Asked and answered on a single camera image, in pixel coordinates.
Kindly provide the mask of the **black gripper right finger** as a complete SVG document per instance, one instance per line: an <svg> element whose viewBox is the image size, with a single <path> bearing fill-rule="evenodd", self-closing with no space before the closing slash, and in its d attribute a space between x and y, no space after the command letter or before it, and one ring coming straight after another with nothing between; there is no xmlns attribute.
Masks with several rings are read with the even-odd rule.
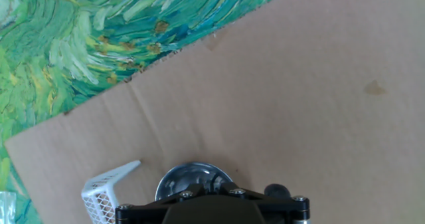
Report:
<svg viewBox="0 0 425 224"><path fill-rule="evenodd" d="M292 196L280 184L270 184L258 193L230 182L221 184L214 193L218 195L215 214L224 214L231 223L309 223L309 199Z"/></svg>

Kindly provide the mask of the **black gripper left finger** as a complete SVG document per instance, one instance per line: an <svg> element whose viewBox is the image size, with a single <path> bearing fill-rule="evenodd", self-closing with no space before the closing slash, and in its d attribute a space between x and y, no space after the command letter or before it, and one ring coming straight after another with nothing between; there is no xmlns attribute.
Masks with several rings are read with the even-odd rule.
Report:
<svg viewBox="0 0 425 224"><path fill-rule="evenodd" d="M116 207L116 224L161 224L172 206L184 201L192 200L213 193L211 183L190 184L183 191L179 191L164 199L148 203L146 205L121 204Z"/></svg>

